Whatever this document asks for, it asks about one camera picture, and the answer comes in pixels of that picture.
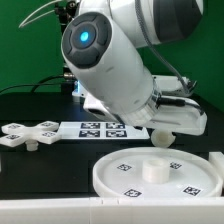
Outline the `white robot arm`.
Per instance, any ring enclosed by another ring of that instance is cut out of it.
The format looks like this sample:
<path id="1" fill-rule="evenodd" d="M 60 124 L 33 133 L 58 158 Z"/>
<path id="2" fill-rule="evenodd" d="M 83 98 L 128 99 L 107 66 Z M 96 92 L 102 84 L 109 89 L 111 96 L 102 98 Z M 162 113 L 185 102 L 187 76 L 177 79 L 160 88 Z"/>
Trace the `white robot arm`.
<path id="1" fill-rule="evenodd" d="M 207 116 L 189 89 L 177 93 L 168 77 L 152 76 L 137 52 L 189 37 L 202 15 L 203 0 L 80 0 L 61 51 L 87 90 L 85 110 L 133 127 L 202 134 Z"/>

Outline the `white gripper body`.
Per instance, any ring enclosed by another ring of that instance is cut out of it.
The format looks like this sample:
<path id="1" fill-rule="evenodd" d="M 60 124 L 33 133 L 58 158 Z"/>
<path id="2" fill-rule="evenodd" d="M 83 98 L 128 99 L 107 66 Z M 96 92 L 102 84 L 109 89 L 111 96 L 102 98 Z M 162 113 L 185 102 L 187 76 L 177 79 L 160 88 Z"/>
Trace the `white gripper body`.
<path id="1" fill-rule="evenodd" d="M 133 82 L 135 127 L 202 135 L 207 115 L 176 77 L 142 75 Z"/>

